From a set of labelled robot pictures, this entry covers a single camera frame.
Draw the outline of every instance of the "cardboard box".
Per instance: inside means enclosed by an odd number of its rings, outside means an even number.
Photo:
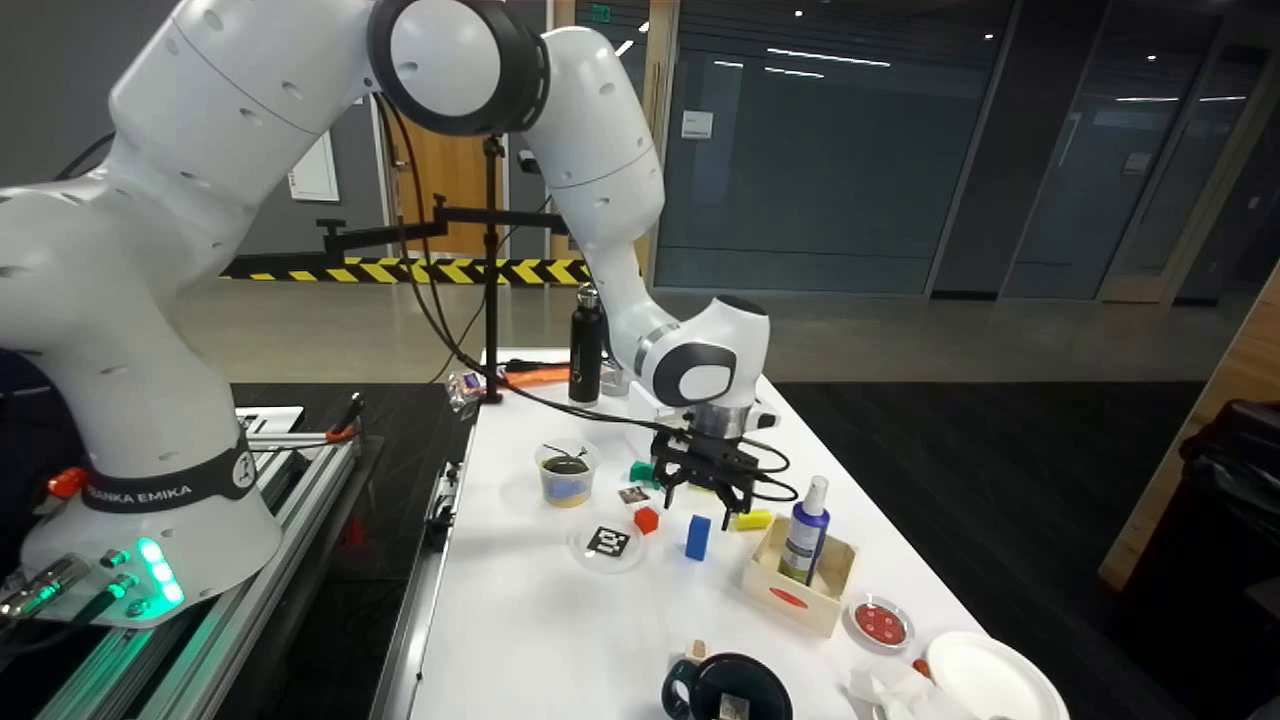
[[[830,536],[813,585],[799,585],[781,571],[790,531],[793,520],[777,517],[748,559],[746,589],[799,630],[831,637],[858,554],[839,536]]]

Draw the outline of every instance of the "sticker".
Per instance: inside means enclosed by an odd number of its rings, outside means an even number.
[[[619,498],[624,503],[645,503],[645,501],[649,501],[645,487],[619,487],[618,498]]]
[[[681,112],[681,140],[714,140],[718,117],[714,112]]]
[[[600,525],[589,542],[589,554],[619,559],[628,546],[633,546],[628,531]]]

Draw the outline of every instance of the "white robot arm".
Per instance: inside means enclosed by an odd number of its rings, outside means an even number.
[[[26,546],[166,556],[100,624],[148,630],[248,582],[279,528],[254,491],[228,385],[174,334],[170,301],[216,275],[263,197],[368,90],[441,131],[523,131],[573,230],[614,348],[658,401],[736,438],[768,319],[718,301],[681,323],[645,291],[633,241],[665,209],[659,165],[614,50],[543,39],[483,0],[185,0],[111,90],[115,146],[68,186],[0,194],[0,348],[65,391],[91,484]]]
[[[691,409],[701,432],[739,438],[763,373],[768,318],[714,301],[681,323],[649,298],[633,243],[665,209],[665,175],[609,39],[589,30],[533,39],[493,3],[397,0],[375,7],[368,53],[379,90],[416,126],[523,131],[593,269],[619,366],[659,406]]]

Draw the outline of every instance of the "bottle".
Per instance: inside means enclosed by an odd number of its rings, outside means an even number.
[[[826,542],[830,542],[830,525],[831,525],[830,482],[817,475],[807,484],[807,498],[793,508],[793,531],[790,531],[790,547],[783,547],[783,559],[781,559],[783,578],[793,578],[799,585],[813,585],[817,559],[822,559]]]
[[[570,401],[593,406],[600,397],[605,313],[593,283],[577,291],[570,323]]]

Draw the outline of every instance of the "white table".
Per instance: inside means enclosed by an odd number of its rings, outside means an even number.
[[[636,391],[595,409],[636,414]],[[793,455],[790,484],[804,491],[817,471],[831,475],[831,536],[858,547],[844,600],[868,592],[902,605],[920,644],[951,630],[981,631],[772,385],[762,387],[762,409],[777,414],[777,427],[751,438]],[[547,441],[595,449],[600,470],[589,508],[543,503],[535,449]],[[762,531],[714,531],[709,559],[684,559],[691,512],[721,528],[721,503],[709,491],[676,491],[676,508],[645,542],[636,569],[584,564],[579,531],[600,517],[628,517],[618,487],[628,484],[633,459],[649,459],[649,441],[645,427],[584,425],[519,397],[480,414],[444,582],[438,598],[407,607],[430,630],[426,673],[412,694],[416,720],[659,720],[659,679],[691,642],[706,642],[709,654],[763,659],[790,686],[798,720],[847,720],[844,686],[854,673],[890,679],[908,673],[915,654],[877,655],[839,624],[831,637],[804,637],[793,621],[746,598],[739,578]]]

